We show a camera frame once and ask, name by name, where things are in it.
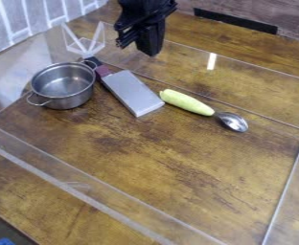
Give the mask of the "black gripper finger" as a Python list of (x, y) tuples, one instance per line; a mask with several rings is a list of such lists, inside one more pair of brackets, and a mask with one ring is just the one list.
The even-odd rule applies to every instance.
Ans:
[(164, 44), (163, 20), (140, 28), (135, 44), (136, 48), (148, 56), (155, 56), (162, 51)]

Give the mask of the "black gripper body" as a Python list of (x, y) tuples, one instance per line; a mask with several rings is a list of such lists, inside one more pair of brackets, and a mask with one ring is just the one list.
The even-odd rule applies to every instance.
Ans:
[(116, 46), (122, 49), (135, 43), (139, 30), (146, 25), (166, 21), (176, 11), (175, 0), (118, 0), (122, 7), (114, 29), (118, 32)]

